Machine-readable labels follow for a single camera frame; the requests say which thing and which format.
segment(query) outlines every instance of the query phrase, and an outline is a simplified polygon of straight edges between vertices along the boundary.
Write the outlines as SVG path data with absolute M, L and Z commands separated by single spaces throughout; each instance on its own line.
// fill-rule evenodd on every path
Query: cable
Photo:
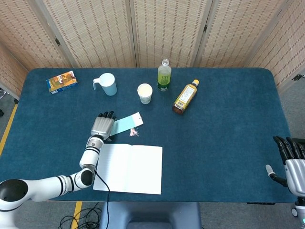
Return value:
M 100 177 L 100 175 L 97 173 L 97 171 L 95 170 L 95 174 L 98 176 L 98 178 L 104 183 L 104 185 L 107 187 L 108 189 L 108 195 L 107 195 L 107 226 L 106 229 L 108 229 L 108 225 L 109 225 L 109 196 L 110 196 L 110 189 L 108 187 L 108 185 L 106 184 L 106 182 Z
M 97 208 L 96 206 L 98 205 L 98 203 L 95 204 L 95 206 L 93 208 L 85 208 L 81 211 L 79 211 L 75 217 L 74 216 L 65 216 L 61 219 L 60 225 L 58 226 L 57 229 L 63 229 L 63 225 L 66 222 L 70 221 L 70 226 L 69 228 L 71 228 L 73 221 L 75 220 L 77 222 L 77 220 L 83 219 L 85 218 L 85 222 L 82 224 L 79 224 L 77 222 L 77 227 L 75 229 L 98 229 L 100 226 L 100 214 L 102 212 L 101 209 Z M 87 214 L 85 214 L 84 216 L 77 218 L 77 215 L 80 215 L 82 212 L 89 210 L 89 212 Z M 97 216 L 97 221 L 88 221 L 88 216 L 91 214 L 91 212 L 95 212 L 96 216 Z

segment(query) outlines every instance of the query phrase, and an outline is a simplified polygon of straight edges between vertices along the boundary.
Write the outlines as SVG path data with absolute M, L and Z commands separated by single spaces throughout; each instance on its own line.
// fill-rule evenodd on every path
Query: paper tag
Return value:
M 140 116 L 140 113 L 137 112 L 131 116 L 115 121 L 110 136 L 116 135 L 126 130 L 130 130 L 131 128 L 140 126 L 142 124 L 143 120 Z

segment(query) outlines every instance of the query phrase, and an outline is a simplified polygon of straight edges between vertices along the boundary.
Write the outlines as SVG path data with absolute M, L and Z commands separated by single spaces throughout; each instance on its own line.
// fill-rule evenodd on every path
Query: white mug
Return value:
M 105 91 L 106 95 L 112 96 L 116 94 L 116 84 L 114 75 L 111 73 L 104 73 L 99 78 L 93 80 L 93 88 L 96 90 L 95 84 L 99 83 L 103 90 Z

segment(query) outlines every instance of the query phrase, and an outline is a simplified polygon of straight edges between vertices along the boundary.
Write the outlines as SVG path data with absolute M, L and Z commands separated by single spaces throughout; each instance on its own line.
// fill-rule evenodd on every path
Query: white notebook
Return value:
M 161 194 L 162 147 L 104 144 L 97 172 L 110 191 Z M 93 189 L 108 191 L 97 176 Z

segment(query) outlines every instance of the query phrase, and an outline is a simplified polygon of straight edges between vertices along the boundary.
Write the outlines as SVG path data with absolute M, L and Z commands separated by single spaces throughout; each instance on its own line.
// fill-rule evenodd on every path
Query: blue table surface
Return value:
M 139 137 L 129 131 L 113 143 L 163 147 L 161 195 L 112 192 L 111 201 L 292 202 L 288 189 L 266 173 L 284 167 L 272 136 L 289 129 L 270 71 L 262 68 L 173 68 L 170 88 L 157 88 L 157 68 L 72 69 L 79 85 L 50 94 L 46 80 L 71 69 L 29 72 L 0 158 L 0 180 L 70 175 L 79 161 L 95 117 L 114 110 L 118 119 L 140 112 Z M 92 81 L 115 76 L 118 92 L 107 96 Z M 198 79 L 198 93 L 183 115 L 172 111 L 182 89 Z M 153 88 L 141 104 L 137 87 Z M 92 187 L 56 200 L 105 201 Z

